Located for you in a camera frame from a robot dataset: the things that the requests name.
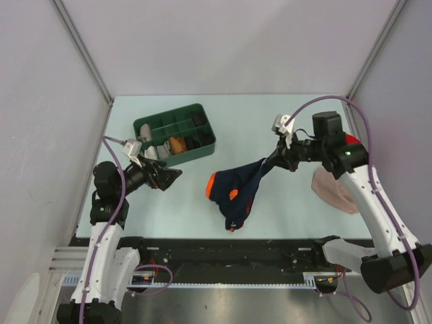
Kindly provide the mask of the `navy orange underwear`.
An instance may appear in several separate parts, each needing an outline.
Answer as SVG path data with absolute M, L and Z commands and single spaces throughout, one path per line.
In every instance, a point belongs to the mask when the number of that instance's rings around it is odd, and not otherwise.
M 254 163 L 217 171 L 211 175 L 205 196 L 217 204 L 225 217 L 225 229 L 234 232 L 243 227 L 250 215 L 261 179 L 273 166 L 262 158 Z

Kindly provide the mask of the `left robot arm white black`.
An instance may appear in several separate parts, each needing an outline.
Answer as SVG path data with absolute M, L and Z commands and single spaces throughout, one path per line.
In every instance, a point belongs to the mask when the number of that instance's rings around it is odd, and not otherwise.
M 71 300 L 59 305 L 59 323 L 121 323 L 132 274 L 145 268 L 150 259 L 144 238 L 124 236 L 130 206 L 126 197 L 143 185 L 165 191 L 181 174 L 150 159 L 125 169 L 110 161 L 94 167 L 88 252 Z

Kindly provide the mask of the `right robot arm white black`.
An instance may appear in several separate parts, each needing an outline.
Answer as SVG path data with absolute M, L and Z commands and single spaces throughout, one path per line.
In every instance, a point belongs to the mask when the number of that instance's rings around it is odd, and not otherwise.
M 313 266 L 326 271 L 339 264 L 353 270 L 376 294 L 421 277 L 431 266 L 431 245 L 420 244 L 403 224 L 369 165 L 366 148 L 347 143 L 340 115 L 335 111 L 314 114 L 311 139 L 299 140 L 293 127 L 293 117 L 275 118 L 272 130 L 279 141 L 267 163 L 296 171 L 301 162 L 320 162 L 354 199 L 374 244 L 364 248 L 337 236 L 321 238 L 313 245 Z

